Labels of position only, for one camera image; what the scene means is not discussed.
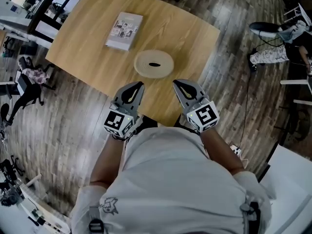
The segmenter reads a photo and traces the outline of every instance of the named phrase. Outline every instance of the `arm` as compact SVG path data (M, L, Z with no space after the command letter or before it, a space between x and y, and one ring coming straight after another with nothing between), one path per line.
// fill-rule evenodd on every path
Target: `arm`
M307 65L308 73L310 73L310 63L307 57L308 51L304 46L299 47L299 53L304 61L304 63Z
M206 130L200 134L200 138L210 159L219 163L232 175L245 170L240 158L237 157L216 130Z
M122 149L123 141L113 139L110 135L93 168L90 185L108 189L118 175Z

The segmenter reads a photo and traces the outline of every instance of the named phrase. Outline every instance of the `power strip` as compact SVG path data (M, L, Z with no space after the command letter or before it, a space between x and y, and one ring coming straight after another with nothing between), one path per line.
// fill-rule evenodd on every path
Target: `power strip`
M239 149L237 146L235 146L235 145L232 145L231 146L231 149L232 149L232 151L238 156L238 157L240 157L240 153L242 152L242 150L241 149Z

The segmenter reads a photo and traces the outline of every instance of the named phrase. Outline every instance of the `wooden floor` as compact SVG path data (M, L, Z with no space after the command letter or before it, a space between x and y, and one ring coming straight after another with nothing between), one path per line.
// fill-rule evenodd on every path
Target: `wooden floor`
M242 136L249 69L246 54L260 39L248 30L254 21L281 23L282 0L164 0L197 15L221 33L210 60L199 79L220 111L219 133L228 144L239 145ZM40 49L35 63L44 61ZM270 64L251 77L247 121L241 149L249 159L248 169L259 171L278 131L273 129L283 101L288 64ZM4 60L0 78L15 75L16 61ZM106 95L57 69L43 88L44 106L26 107L17 113L7 129L8 140L1 146L1 159L14 154L20 158L28 177L42 173L42 182L52 194L51 204L66 215L72 209L79 187L88 183L91 169L104 146L103 108ZM7 97L0 98L1 104Z

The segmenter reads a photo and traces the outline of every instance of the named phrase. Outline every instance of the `black pants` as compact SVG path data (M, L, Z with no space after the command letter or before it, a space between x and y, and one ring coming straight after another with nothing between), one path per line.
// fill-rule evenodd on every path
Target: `black pants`
M41 88L39 84L31 84L27 86L24 94L16 101L9 121L13 120L15 114L20 109L20 107L23 107L24 109L27 106L27 103L29 103L30 101L33 101L32 104L35 104L38 98L39 102L41 103L40 95Z

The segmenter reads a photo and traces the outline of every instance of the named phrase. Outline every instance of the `circular tape roll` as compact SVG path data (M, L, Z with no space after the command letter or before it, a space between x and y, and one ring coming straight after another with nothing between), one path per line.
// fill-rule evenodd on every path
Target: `circular tape roll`
M143 77L163 78L174 69L174 60L160 50L144 50L135 58L135 70Z

